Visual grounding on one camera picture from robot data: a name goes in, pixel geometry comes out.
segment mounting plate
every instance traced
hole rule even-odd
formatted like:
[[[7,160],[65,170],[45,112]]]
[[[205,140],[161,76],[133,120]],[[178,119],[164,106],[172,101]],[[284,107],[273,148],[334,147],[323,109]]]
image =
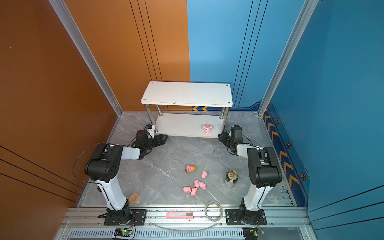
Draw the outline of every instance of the mounting plate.
[[[145,222],[145,218],[147,216],[147,210],[146,209],[131,209],[132,214],[135,216],[135,225],[136,226],[143,226]],[[105,226],[118,226],[119,224],[116,222],[113,222],[113,218],[106,218],[104,221]],[[130,226],[132,225],[132,220],[127,222],[126,225],[122,226]]]
[[[241,210],[240,209],[226,209],[225,210],[225,216],[227,219],[227,225],[266,225],[266,217],[264,210],[261,209],[255,213],[254,221],[252,221],[250,224],[245,224],[241,221]]]

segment can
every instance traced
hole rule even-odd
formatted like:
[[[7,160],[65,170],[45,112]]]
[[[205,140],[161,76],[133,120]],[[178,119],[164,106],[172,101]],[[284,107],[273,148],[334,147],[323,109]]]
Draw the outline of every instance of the can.
[[[234,187],[238,179],[239,175],[237,174],[237,172],[235,170],[230,170],[225,175],[225,184],[227,185],[227,187]]]

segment orange tape roll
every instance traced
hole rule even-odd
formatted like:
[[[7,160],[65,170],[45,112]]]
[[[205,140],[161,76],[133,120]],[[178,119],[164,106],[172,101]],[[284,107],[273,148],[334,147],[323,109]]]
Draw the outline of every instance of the orange tape roll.
[[[137,193],[132,193],[130,196],[129,196],[129,203],[130,204],[137,204],[139,203],[140,201],[140,195],[137,194]]]

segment gray marble floor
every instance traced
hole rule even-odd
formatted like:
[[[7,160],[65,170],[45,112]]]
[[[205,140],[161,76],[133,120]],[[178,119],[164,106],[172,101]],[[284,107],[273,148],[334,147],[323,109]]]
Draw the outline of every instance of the gray marble floor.
[[[187,112],[189,114],[215,114],[220,112]],[[112,134],[110,142],[127,145],[135,137],[138,130],[149,124],[146,112],[124,112]],[[238,124],[255,146],[268,146],[269,141],[257,116],[253,112],[232,111],[228,115],[226,131]],[[187,164],[197,166],[197,170],[186,173]],[[224,177],[228,170],[239,173],[235,187],[227,188]],[[209,174],[201,178],[202,171]],[[197,195],[191,197],[182,191],[184,186],[192,187],[197,179],[207,185],[206,190],[198,189]],[[142,205],[205,205],[216,200],[223,205],[239,205],[250,187],[248,162],[246,158],[234,156],[226,147],[213,138],[169,136],[167,142],[152,150],[142,160],[125,160],[120,163],[118,180],[123,194],[129,197],[132,193],[141,196]],[[267,195],[264,206],[288,206],[283,196],[285,189],[280,183]],[[81,196],[79,205],[106,205],[103,195],[97,191],[95,184],[90,184]]]

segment pink figurine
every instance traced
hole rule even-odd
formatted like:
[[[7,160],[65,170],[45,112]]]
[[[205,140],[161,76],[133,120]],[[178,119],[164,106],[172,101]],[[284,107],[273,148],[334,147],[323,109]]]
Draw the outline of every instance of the pink figurine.
[[[196,170],[196,166],[193,166],[193,165],[186,165],[185,166],[185,172],[192,172]]]
[[[207,185],[205,183],[203,183],[203,182],[199,182],[199,186],[203,190],[207,189]]]
[[[187,187],[183,187],[183,191],[186,193],[190,193],[192,191],[192,189],[187,186]]]
[[[195,181],[194,181],[194,187],[195,187],[195,188],[199,188],[199,181],[198,181],[198,180],[195,180]]]
[[[195,196],[196,195],[196,191],[197,191],[197,188],[192,188],[192,191],[191,191],[191,196]]]
[[[202,178],[206,178],[207,175],[208,175],[207,171],[203,171],[203,173],[201,174],[201,177],[202,177]]]
[[[204,130],[205,133],[211,133],[212,129],[213,129],[213,127],[210,126],[210,125],[204,125],[203,126],[203,130]]]

